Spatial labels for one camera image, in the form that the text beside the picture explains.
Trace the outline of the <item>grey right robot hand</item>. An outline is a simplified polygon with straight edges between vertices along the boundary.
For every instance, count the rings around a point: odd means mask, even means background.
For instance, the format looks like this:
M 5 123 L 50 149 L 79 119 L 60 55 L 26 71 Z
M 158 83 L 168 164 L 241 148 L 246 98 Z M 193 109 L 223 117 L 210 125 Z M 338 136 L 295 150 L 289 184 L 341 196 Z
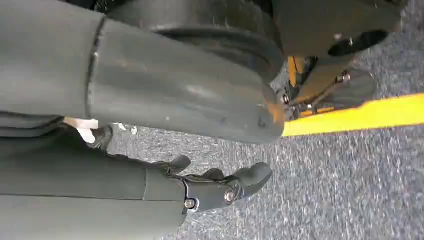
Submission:
M 187 215 L 259 192 L 263 162 L 182 176 L 191 161 L 145 162 L 91 148 L 66 122 L 97 120 L 224 140 L 278 140 L 284 111 L 272 23 L 240 0 L 0 3 L 0 237 L 150 240 Z

